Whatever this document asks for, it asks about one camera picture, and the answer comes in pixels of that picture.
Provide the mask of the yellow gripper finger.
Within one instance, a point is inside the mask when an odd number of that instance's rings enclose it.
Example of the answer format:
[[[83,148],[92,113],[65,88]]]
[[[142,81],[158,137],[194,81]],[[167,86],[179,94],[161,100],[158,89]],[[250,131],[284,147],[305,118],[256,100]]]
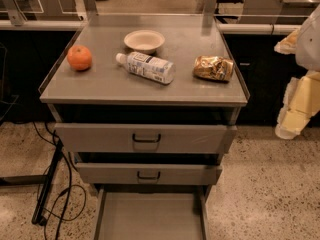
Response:
[[[275,45],[274,50],[280,54],[294,54],[296,52],[298,34],[299,30],[294,30],[287,37],[278,42]]]
[[[319,111],[320,73],[309,71],[300,79],[292,77],[285,90],[275,134],[281,139],[294,139]]]

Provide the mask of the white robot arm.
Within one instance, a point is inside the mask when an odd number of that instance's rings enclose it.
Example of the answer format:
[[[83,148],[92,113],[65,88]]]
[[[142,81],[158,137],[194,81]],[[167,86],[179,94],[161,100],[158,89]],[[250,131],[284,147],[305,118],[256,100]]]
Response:
[[[287,84],[275,134],[282,139],[294,139],[320,111],[320,6],[276,44],[281,54],[294,54],[296,63],[307,73],[300,79],[292,77]]]

